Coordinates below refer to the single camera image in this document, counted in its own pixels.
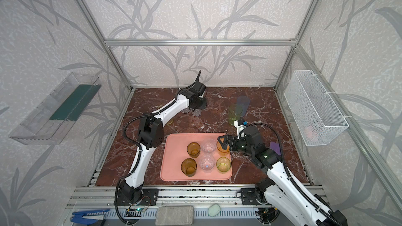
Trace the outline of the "amber dotted glass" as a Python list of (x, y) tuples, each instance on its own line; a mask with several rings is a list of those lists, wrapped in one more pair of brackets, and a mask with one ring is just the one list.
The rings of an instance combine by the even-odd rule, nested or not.
[(186, 151), (192, 158), (197, 158), (201, 152), (201, 146), (197, 142), (191, 142), (187, 145)]
[(193, 158), (187, 158), (181, 163), (181, 171), (188, 177), (192, 177), (196, 174), (197, 163)]

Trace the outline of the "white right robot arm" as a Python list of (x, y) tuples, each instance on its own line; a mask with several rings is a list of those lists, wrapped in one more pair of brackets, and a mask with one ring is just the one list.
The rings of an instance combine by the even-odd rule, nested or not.
[(241, 152), (267, 178), (255, 185), (260, 200), (277, 208), (296, 226), (346, 226), (346, 217), (333, 211), (319, 196), (312, 194), (289, 170), (284, 153), (277, 154), (265, 145), (259, 123), (237, 127), (237, 136), (223, 135), (217, 142), (223, 149)]

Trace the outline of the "green short glass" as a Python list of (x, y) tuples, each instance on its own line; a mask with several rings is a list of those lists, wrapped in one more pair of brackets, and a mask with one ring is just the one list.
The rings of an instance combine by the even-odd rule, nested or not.
[(231, 161), (226, 157), (220, 157), (216, 162), (216, 167), (221, 173), (231, 170)]

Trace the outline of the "clear faceted glass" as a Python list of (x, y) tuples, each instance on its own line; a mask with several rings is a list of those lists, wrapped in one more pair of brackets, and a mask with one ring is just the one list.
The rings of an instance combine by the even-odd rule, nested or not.
[(200, 116), (201, 113), (202, 113), (202, 110), (201, 110), (201, 109), (195, 109), (195, 110), (192, 111), (192, 114), (193, 114), (193, 116), (195, 116), (195, 117)]
[(187, 108), (183, 109), (181, 112), (182, 112), (183, 114), (188, 114), (189, 111), (190, 111), (190, 108), (187, 107)]
[(203, 154), (198, 161), (201, 170), (204, 173), (210, 173), (215, 167), (216, 160), (212, 154)]
[(216, 142), (213, 139), (208, 139), (202, 143), (201, 149), (205, 153), (213, 153), (216, 150)]

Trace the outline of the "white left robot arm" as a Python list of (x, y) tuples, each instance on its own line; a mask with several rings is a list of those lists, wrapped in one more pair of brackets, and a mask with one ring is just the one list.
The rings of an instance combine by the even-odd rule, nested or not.
[[(130, 205), (140, 202), (146, 170), (154, 151), (164, 139), (164, 125), (184, 109), (206, 109), (206, 89), (206, 85), (195, 80), (190, 86), (179, 89), (175, 97), (160, 109), (133, 118), (124, 125), (122, 135), (137, 146), (137, 151), (128, 174), (120, 177), (116, 185), (116, 207), (119, 199)], [(127, 129), (136, 120), (140, 121), (138, 136), (132, 139), (127, 135)]]

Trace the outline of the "yellow short glass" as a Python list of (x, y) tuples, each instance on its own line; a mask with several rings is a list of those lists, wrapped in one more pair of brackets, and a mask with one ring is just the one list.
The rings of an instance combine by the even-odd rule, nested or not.
[(227, 156), (227, 155), (230, 154), (230, 147), (229, 146), (227, 146), (226, 149), (224, 149), (224, 148), (222, 148), (221, 143), (217, 142), (216, 147), (217, 147), (217, 150), (218, 150), (218, 154), (220, 156)]

